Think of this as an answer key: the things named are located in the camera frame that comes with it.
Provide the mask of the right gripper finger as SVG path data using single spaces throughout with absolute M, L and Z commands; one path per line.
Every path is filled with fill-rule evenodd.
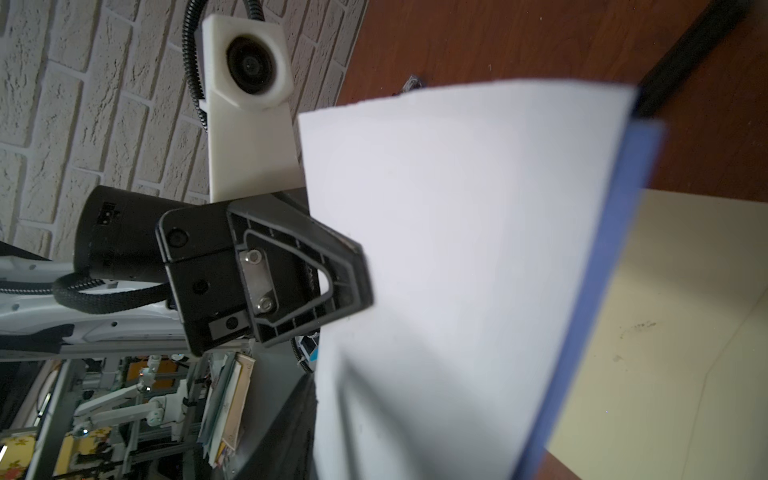
M 316 479 L 313 447 L 317 398 L 303 375 L 234 479 Z

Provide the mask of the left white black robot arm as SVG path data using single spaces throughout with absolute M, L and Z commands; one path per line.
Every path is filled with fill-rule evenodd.
M 71 262 L 1 256 L 1 357 L 265 346 L 372 306 L 363 248 L 290 196 L 205 204 L 99 186 Z

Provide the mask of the cream yellow envelope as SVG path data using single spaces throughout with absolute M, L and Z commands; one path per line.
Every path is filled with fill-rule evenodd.
M 647 191 L 549 446 L 583 479 L 767 475 L 767 207 Z

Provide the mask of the white letter with blue border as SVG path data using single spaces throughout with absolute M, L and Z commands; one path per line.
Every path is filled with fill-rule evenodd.
M 323 327 L 323 479 L 529 479 L 664 135 L 630 85 L 428 88 L 298 119 L 373 305 Z

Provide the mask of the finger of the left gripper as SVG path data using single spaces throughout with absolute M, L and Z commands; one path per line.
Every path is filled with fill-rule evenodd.
M 261 254 L 267 285 L 240 277 L 251 328 L 270 347 L 371 307 L 372 282 L 362 246 L 312 218 L 286 196 L 252 196 L 227 206 L 236 254 Z

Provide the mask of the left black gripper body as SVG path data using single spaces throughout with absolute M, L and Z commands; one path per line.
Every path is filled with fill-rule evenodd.
M 156 224 L 161 258 L 187 344 L 197 356 L 242 335 L 254 334 L 240 268 L 259 288 L 267 285 L 261 254 L 235 252 L 227 220 L 229 201 L 183 207 Z

